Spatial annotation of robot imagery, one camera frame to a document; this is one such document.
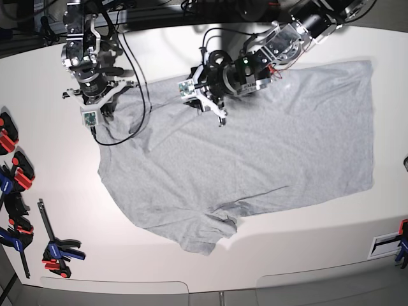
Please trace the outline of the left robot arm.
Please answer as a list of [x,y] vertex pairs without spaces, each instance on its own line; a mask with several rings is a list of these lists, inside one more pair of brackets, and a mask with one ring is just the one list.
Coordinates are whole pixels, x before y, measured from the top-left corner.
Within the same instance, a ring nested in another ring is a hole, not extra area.
[[251,33],[233,59],[223,50],[200,48],[201,64],[188,79],[178,83],[185,104],[220,120],[227,116],[225,96],[243,96],[267,87],[278,66],[289,67],[309,47],[344,24],[354,22],[366,1],[300,1],[289,11],[291,21],[277,21],[262,33]]

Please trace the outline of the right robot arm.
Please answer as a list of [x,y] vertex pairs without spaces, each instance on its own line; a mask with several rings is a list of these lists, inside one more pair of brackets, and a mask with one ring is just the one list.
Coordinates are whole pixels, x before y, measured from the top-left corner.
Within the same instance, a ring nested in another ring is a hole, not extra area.
[[61,61],[79,88],[66,90],[62,97],[75,99],[83,125],[94,128],[113,115],[114,96],[135,83],[115,65],[124,51],[102,1],[68,1],[63,22],[67,38]]

